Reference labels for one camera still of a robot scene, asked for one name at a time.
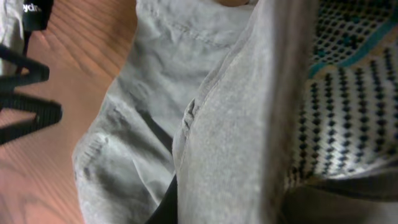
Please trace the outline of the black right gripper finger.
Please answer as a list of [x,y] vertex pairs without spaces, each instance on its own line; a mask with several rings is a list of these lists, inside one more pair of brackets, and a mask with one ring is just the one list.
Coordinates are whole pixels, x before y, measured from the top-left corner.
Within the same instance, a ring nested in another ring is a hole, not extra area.
[[146,224],[177,224],[178,199],[177,177],[174,176],[161,203],[146,221]]

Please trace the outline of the grey shorts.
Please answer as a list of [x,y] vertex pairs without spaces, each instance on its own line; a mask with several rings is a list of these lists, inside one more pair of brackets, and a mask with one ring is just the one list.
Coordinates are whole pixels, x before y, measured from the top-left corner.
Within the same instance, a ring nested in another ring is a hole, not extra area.
[[73,153],[85,223],[397,222],[396,1],[138,1]]

